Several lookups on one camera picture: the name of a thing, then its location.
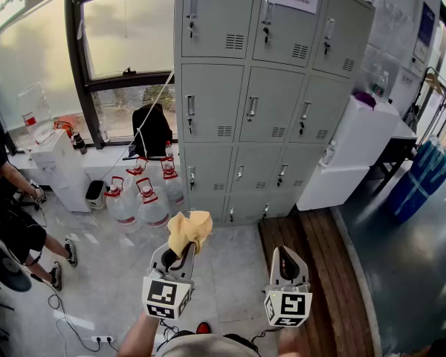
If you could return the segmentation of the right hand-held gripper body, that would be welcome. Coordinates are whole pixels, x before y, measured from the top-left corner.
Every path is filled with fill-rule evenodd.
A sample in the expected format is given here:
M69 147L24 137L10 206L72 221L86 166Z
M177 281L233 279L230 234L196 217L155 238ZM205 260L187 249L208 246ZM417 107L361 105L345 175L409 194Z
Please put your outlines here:
M308 283L266 286L264 307L271 327L300 327L309 317L312 293Z

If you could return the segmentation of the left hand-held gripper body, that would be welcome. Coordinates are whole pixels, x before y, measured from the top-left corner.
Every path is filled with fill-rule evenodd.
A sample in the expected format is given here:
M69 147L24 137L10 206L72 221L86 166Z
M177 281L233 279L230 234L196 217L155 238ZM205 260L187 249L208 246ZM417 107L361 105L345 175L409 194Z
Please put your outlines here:
M154 318L177 321L190 302L193 289L192 280L178 279L151 268L143 278L144 312Z

